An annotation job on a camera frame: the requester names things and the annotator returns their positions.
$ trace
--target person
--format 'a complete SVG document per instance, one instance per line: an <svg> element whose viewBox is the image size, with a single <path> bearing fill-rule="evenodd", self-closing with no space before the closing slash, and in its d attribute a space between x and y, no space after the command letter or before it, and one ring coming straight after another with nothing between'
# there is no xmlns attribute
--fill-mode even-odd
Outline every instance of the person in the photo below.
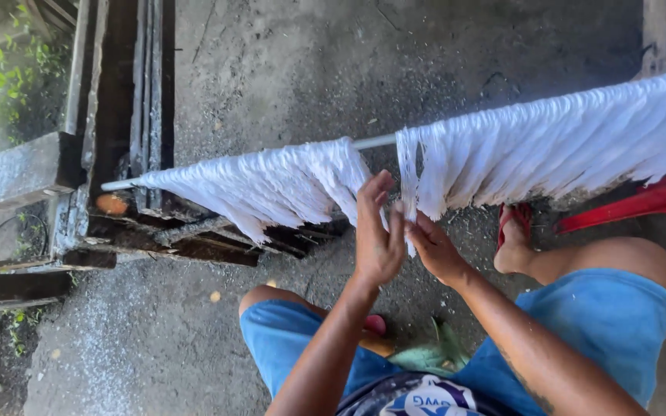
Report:
<svg viewBox="0 0 666 416"><path fill-rule="evenodd" d="M544 285L514 304L422 213L410 223L390 210L385 231L379 211L393 184L383 171L357 194L355 271L330 312L267 286L242 299L240 327L272 394L267 415L646 414L666 334L666 251L609 238L538 252L506 207L495 269ZM357 345L379 287L400 269L405 233L488 334L449 379Z"/></svg>

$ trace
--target blue shorts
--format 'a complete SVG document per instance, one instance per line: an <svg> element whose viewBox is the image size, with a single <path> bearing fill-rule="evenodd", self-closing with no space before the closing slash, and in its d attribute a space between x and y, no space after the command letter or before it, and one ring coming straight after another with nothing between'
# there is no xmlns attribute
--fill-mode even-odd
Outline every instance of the blue shorts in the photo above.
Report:
<svg viewBox="0 0 666 416"><path fill-rule="evenodd" d="M643 407L656 384L656 363L666 337L666 289L614 269L572 272L518 296L516 305L589 357ZM303 305L266 300L240 317L240 329L272 397L323 319ZM358 347L343 396L402 369ZM503 402L521 414L544 414L526 393L488 337L454 381Z"/></svg>

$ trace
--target foot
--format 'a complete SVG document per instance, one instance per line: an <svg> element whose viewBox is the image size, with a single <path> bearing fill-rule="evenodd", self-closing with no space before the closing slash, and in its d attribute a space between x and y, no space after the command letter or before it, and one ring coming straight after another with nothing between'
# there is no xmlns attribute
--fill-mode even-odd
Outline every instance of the foot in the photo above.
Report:
<svg viewBox="0 0 666 416"><path fill-rule="evenodd" d="M513 211L512 206L505 205L503 208L503 216L499 221L502 223L506 215ZM532 257L536 252L531 248L531 241L526 238L523 233L523 227L518 222L516 217L508 220L503 226L503 233L505 234L505 242L497 250L495 254L495 270L498 272L508 273L523 273L531 262Z"/></svg>

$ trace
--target green cloth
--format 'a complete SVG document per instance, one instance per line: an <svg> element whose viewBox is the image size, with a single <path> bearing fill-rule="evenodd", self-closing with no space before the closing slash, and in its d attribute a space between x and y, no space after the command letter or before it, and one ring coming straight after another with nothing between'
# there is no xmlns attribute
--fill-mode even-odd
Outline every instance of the green cloth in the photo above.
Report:
<svg viewBox="0 0 666 416"><path fill-rule="evenodd" d="M408 371L421 371L450 377L469 362L470 354L449 325L439 324L434 317L436 344L415 346L387 357L391 363Z"/></svg>

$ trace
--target flip-flop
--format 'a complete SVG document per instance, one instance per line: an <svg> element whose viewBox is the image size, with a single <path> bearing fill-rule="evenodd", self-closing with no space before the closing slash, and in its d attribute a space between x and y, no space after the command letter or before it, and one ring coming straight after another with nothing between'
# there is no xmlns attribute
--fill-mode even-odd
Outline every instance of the flip-flop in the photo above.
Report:
<svg viewBox="0 0 666 416"><path fill-rule="evenodd" d="M385 324L383 317L379 315L370 315L367 316L364 321L364 329L383 337L387 332L387 324Z"/></svg>
<svg viewBox="0 0 666 416"><path fill-rule="evenodd" d="M495 255L497 255L497 252L500 251L500 247L502 247L505 242L505 233L503 232L503 227L506 223L508 223L508 221L512 220L513 217L517 219L518 222L520 222L523 226L523 234L525 237L528 239L531 238L531 206L524 202L517 203L513 205L513 210L511 210L511 212L507 214L505 218L503 218L504 208L505 204L500 204L500 211L497 214L497 218L499 218L500 221L500 226L497 232L497 250L495 251Z"/></svg>

